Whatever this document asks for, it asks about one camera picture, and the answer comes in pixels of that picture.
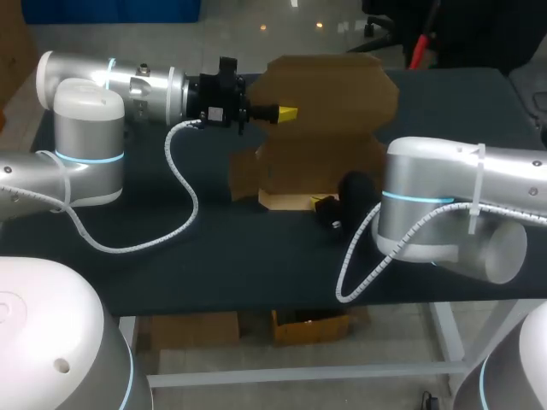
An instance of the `cardboard box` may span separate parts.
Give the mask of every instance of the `cardboard box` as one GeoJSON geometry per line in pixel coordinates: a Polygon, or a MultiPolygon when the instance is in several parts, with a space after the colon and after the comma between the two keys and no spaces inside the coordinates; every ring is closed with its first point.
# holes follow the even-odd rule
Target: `cardboard box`
{"type": "Polygon", "coordinates": [[[38,65],[38,52],[21,12],[21,0],[0,1],[0,107],[38,65]]]}
{"type": "Polygon", "coordinates": [[[333,195],[349,171],[380,188],[385,147],[372,132],[397,111],[398,89],[379,60],[363,54],[283,56],[249,88],[253,104],[298,108],[294,121],[256,124],[268,133],[259,150],[230,161],[232,199],[255,196],[269,209],[311,209],[311,196],[333,195]]]}
{"type": "Polygon", "coordinates": [[[152,316],[149,329],[152,350],[225,346],[239,342],[237,312],[152,316]]]}
{"type": "Polygon", "coordinates": [[[272,311],[275,343],[283,346],[335,342],[348,334],[350,316],[343,311],[272,311]]]}

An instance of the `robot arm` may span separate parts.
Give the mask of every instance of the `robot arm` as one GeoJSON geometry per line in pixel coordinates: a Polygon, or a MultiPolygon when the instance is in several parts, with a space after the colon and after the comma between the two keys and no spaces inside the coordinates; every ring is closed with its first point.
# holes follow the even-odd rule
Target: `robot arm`
{"type": "MultiPolygon", "coordinates": [[[[153,410],[146,376],[80,275],[27,258],[0,258],[0,272],[0,408],[153,410]]],[[[547,410],[546,383],[547,303],[468,374],[454,409],[547,410]]]]}
{"type": "Polygon", "coordinates": [[[503,284],[526,257],[523,225],[547,226],[547,154],[433,138],[400,138],[387,151],[382,201],[357,230],[336,296],[357,298],[394,260],[433,262],[503,284]],[[348,296],[345,273],[364,229],[384,260],[348,296]]]}
{"type": "MultiPolygon", "coordinates": [[[[192,81],[182,70],[45,53],[37,70],[38,99],[53,110],[55,155],[3,152],[0,185],[55,198],[72,207],[114,201],[123,189],[124,119],[168,126],[184,119],[243,132],[250,118],[277,123],[279,106],[252,106],[237,61],[222,57],[219,73],[192,81]]],[[[0,191],[0,221],[58,208],[0,191]]]]}

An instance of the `black connector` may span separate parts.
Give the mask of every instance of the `black connector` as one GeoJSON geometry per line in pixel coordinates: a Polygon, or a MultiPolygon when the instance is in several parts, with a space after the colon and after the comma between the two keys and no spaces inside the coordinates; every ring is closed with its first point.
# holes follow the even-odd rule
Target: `black connector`
{"type": "Polygon", "coordinates": [[[247,115],[255,120],[277,124],[279,121],[279,105],[254,105],[248,108],[247,115]]]}
{"type": "Polygon", "coordinates": [[[421,410],[440,410],[438,397],[433,397],[428,391],[421,396],[421,410]]]}

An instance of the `white cable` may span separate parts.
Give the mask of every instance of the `white cable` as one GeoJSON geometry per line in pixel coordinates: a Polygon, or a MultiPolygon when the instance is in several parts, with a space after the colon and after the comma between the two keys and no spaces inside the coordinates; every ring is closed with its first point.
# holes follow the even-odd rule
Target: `white cable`
{"type": "MultiPolygon", "coordinates": [[[[344,278],[346,271],[348,269],[348,266],[350,265],[351,256],[353,255],[353,251],[355,250],[355,247],[357,245],[357,242],[359,241],[359,238],[361,237],[362,233],[367,228],[367,225],[370,223],[370,221],[373,219],[373,217],[378,213],[380,209],[380,203],[378,203],[372,211],[370,211],[367,215],[367,217],[364,219],[364,221],[361,223],[359,228],[357,229],[355,235],[353,236],[353,239],[351,239],[350,246],[348,247],[348,250],[346,251],[345,257],[344,257],[344,263],[342,264],[342,268],[340,269],[340,274],[338,276],[338,282],[336,283],[336,297],[337,299],[342,303],[349,303],[353,300],[355,300],[371,283],[373,280],[375,280],[378,275],[382,273],[382,271],[393,261],[395,256],[401,251],[401,249],[404,248],[404,246],[409,242],[410,238],[413,237],[420,228],[425,225],[427,222],[435,218],[436,216],[439,216],[440,214],[444,214],[446,212],[454,212],[454,211],[460,211],[460,210],[469,210],[473,206],[472,202],[459,202],[459,203],[451,203],[450,205],[444,205],[443,207],[439,207],[434,209],[432,212],[424,216],[421,220],[416,222],[409,231],[404,235],[403,239],[399,241],[397,245],[395,245],[395,248],[382,260],[361,282],[357,288],[351,292],[347,296],[342,296],[342,285],[344,284],[344,278]]],[[[508,208],[501,208],[494,205],[485,205],[483,203],[479,204],[479,209],[484,212],[488,212],[490,214],[497,214],[503,217],[507,218],[513,218],[516,220],[523,220],[525,222],[530,222],[536,225],[542,225],[547,226],[547,218],[535,214],[529,214],[521,211],[516,211],[514,209],[508,209],[508,208]]]]}
{"type": "Polygon", "coordinates": [[[16,195],[19,195],[19,196],[24,196],[26,198],[34,199],[36,201],[46,202],[46,203],[49,203],[50,205],[54,206],[55,208],[60,208],[60,209],[65,210],[67,212],[68,216],[70,216],[70,218],[72,219],[72,221],[73,221],[74,225],[76,226],[76,229],[78,230],[79,234],[93,248],[95,248],[97,250],[100,250],[102,252],[106,252],[108,254],[126,254],[126,253],[129,253],[129,252],[136,252],[138,250],[142,250],[142,249],[149,248],[151,246],[155,246],[159,243],[163,243],[165,241],[168,241],[172,237],[175,237],[175,236],[179,235],[183,230],[185,230],[188,226],[190,226],[190,224],[194,221],[194,219],[197,216],[198,201],[197,201],[196,192],[194,192],[194,190],[186,182],[186,180],[182,177],[182,175],[180,175],[179,170],[174,165],[173,157],[171,156],[171,140],[173,139],[173,135],[177,131],[179,131],[183,128],[187,128],[187,127],[194,127],[197,124],[199,124],[200,122],[201,122],[200,120],[191,120],[191,121],[181,122],[180,124],[177,124],[176,126],[174,126],[171,129],[171,131],[169,131],[169,133],[167,134],[167,136],[165,138],[164,150],[165,150],[165,157],[168,161],[169,168],[171,168],[171,171],[173,172],[174,176],[185,187],[185,189],[188,191],[188,194],[190,194],[192,204],[193,204],[193,209],[192,209],[190,217],[188,218],[188,220],[182,226],[180,226],[176,230],[172,231],[171,233],[165,235],[164,237],[159,237],[159,238],[157,238],[153,241],[149,241],[147,243],[142,243],[142,244],[136,245],[136,246],[130,246],[128,248],[109,248],[108,246],[104,246],[104,245],[98,243],[95,239],[93,239],[91,237],[91,235],[89,234],[89,232],[84,228],[84,225],[82,224],[81,220],[79,219],[78,215],[74,212],[72,207],[70,207],[69,205],[66,205],[62,201],[59,201],[58,199],[53,198],[51,196],[46,196],[46,195],[43,195],[43,194],[38,194],[37,192],[32,192],[31,190],[23,190],[22,188],[16,188],[14,186],[9,186],[9,185],[5,185],[5,184],[0,184],[0,191],[8,192],[8,193],[11,193],[11,194],[16,194],[16,195]]]}
{"type": "MultiPolygon", "coordinates": [[[[65,205],[70,205],[70,196],[72,195],[72,188],[70,186],[70,178],[68,177],[67,168],[65,167],[65,164],[63,161],[59,159],[59,157],[55,154],[53,154],[50,151],[36,151],[36,154],[46,154],[49,158],[53,160],[55,164],[61,169],[62,173],[62,179],[65,184],[65,205]]],[[[61,212],[65,212],[64,209],[51,209],[51,212],[54,214],[59,214],[61,212]]]]}

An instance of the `cardboard sheet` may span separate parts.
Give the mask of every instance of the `cardboard sheet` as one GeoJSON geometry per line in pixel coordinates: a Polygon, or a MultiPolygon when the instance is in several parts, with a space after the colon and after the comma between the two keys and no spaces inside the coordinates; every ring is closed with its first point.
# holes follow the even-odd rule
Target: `cardboard sheet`
{"type": "Polygon", "coordinates": [[[0,107],[38,64],[38,52],[23,20],[21,0],[0,1],[0,107]]]}
{"type": "Polygon", "coordinates": [[[256,124],[268,140],[231,160],[232,199],[256,195],[269,209],[310,209],[350,171],[381,187],[385,147],[372,132],[397,111],[398,89],[371,56],[283,56],[249,88],[253,104],[298,108],[294,121],[256,124]]]}

